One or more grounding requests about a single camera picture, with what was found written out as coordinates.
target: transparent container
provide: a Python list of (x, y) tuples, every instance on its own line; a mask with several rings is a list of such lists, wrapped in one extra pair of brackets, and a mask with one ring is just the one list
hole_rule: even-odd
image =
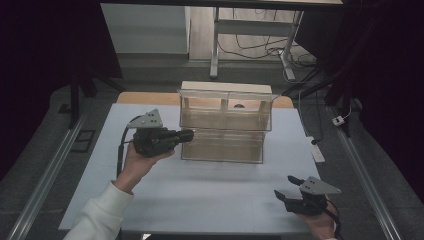
[(263, 163), (265, 135), (272, 129), (271, 91), (178, 92), (180, 127), (194, 130), (193, 141), (182, 145), (182, 159)]
[(243, 131), (271, 131), (272, 94), (179, 90), (180, 126)]
[(182, 159), (215, 162), (263, 163), (265, 132), (194, 129), (183, 143)]

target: metal rail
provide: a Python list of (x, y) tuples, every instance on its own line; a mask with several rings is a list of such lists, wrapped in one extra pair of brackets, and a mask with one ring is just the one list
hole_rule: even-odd
[(100, 3), (346, 12), (358, 11), (358, 9), (361, 9), (361, 11), (375, 10), (385, 5), (388, 1), (390, 0), (376, 0), (372, 1), (372, 3), (363, 4), (342, 4), (342, 2), (314, 3), (307, 1), (296, 2), (275, 0), (101, 0)]
[(9, 233), (7, 239), (9, 240), (18, 240), (25, 239), (29, 230), (31, 229), (32, 224), (34, 223), (35, 218), (37, 217), (38, 212), (41, 209), (41, 206), (44, 203), (44, 200), (49, 193), (57, 174), (62, 168), (63, 162), (65, 161), (72, 144), (75, 138), (78, 135), (79, 130), (81, 129), (86, 117), (88, 110), (91, 108), (93, 100), (86, 99), (83, 102), (82, 114), (78, 121), (76, 122), (73, 129), (69, 129), (65, 134), (62, 142), (59, 145), (56, 153), (51, 159), (49, 165), (41, 176), (40, 181), (35, 187), (34, 191), (31, 194), (28, 202), (26, 203), (24, 209), (18, 217), (18, 220), (15, 223), (15, 226)]
[[(327, 108), (330, 115), (336, 117), (336, 110), (334, 107)], [(338, 128), (337, 134), (339, 135), (340, 141), (349, 157), (353, 169), (355, 170), (356, 176), (364, 189), (364, 192), (368, 198), (371, 207), (375, 211), (375, 215), (380, 222), (381, 228), (386, 235), (388, 240), (401, 240), (402, 237), (393, 221), (392, 216), (387, 210), (387, 206), (381, 199), (377, 188), (375, 187), (365, 165), (362, 163), (361, 157), (356, 150), (355, 144), (352, 140), (344, 134), (343, 130)]]

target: wrist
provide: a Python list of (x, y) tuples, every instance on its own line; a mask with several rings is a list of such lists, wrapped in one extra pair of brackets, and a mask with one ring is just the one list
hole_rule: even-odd
[(313, 235), (317, 240), (336, 239), (334, 237), (334, 230), (332, 228), (324, 228), (324, 229), (320, 229), (319, 231), (314, 231)]
[(132, 194), (133, 188), (141, 181), (141, 178), (134, 177), (126, 172), (121, 172), (116, 181), (113, 183), (119, 190)]

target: black curtain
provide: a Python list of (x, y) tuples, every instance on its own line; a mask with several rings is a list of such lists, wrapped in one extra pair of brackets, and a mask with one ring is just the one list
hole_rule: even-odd
[(51, 94), (71, 74), (122, 78), (99, 2), (0, 3), (0, 179), (49, 109)]
[(390, 5), (355, 66), (353, 93), (363, 104), (363, 125), (424, 202), (423, 6)]

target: white sleeve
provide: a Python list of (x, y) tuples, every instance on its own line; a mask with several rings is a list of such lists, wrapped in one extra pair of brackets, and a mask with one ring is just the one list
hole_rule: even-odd
[(101, 195), (88, 200), (77, 214), (65, 239), (114, 240), (122, 225), (124, 210), (133, 198), (109, 182)]

